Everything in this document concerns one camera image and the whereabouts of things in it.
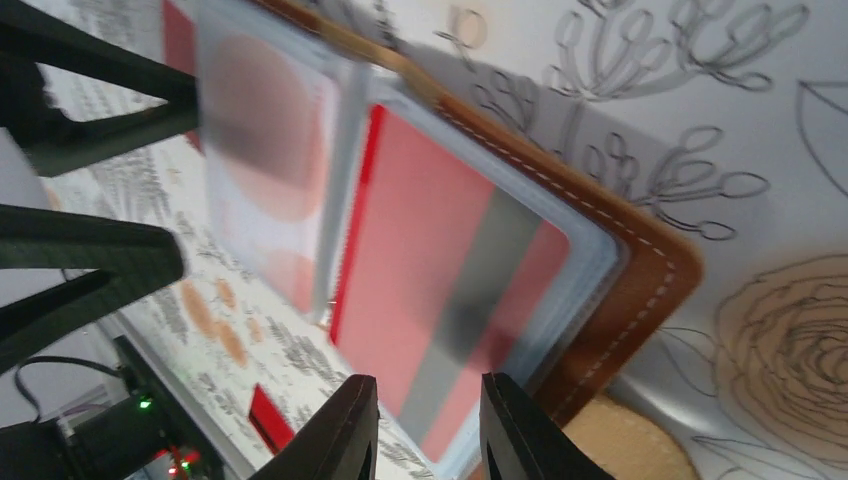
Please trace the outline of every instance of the cable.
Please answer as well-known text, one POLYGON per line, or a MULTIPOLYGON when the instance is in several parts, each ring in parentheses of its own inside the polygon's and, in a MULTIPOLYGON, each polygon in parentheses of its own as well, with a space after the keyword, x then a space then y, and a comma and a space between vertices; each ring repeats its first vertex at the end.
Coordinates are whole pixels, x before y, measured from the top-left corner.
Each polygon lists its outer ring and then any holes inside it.
POLYGON ((24 399, 32 405, 32 408, 35 409, 35 419, 32 420, 32 423, 38 423, 41 421, 41 404, 38 403, 38 400, 35 399, 35 396, 32 392, 27 388, 24 384, 23 379, 21 378, 21 370, 27 365, 34 365, 37 363, 61 363, 67 365, 77 365, 80 367, 86 367, 93 370, 97 370, 98 372, 105 373, 106 375, 110 375, 112 377, 121 378, 121 373, 114 368, 107 367, 106 365, 92 362, 90 360, 83 360, 81 358, 73 358, 73 357, 62 357, 56 355, 42 355, 39 357, 30 357, 23 362, 18 364, 17 370, 15 370, 15 388, 18 390, 18 393, 21 394, 24 399))

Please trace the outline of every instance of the red object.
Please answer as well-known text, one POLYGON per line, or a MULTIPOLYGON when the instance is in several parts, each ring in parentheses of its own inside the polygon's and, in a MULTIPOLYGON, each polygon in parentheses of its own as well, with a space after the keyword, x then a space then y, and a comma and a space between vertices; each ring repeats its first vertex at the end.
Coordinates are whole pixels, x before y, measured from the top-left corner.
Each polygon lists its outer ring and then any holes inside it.
POLYGON ((491 218, 512 218, 497 207, 504 195, 402 117, 372 109, 330 338, 354 370, 378 379, 381 402, 432 461, 479 400, 481 374, 504 364, 569 254, 567 236, 549 222, 535 217, 516 227, 526 228, 526 248, 505 260, 515 269, 483 302, 494 306, 479 333, 463 337, 467 325, 457 322, 445 334, 458 282, 468 282, 463 268, 498 225, 491 218), (438 411, 420 414, 422 402, 438 411))
POLYGON ((286 448, 294 438, 294 430, 259 385, 253 390, 248 419, 274 455, 286 448))
MULTIPOLYGON (((194 75, 194 23, 171 0, 162 0, 165 65, 194 75)), ((200 150, 196 131, 186 133, 192 145, 200 150)))

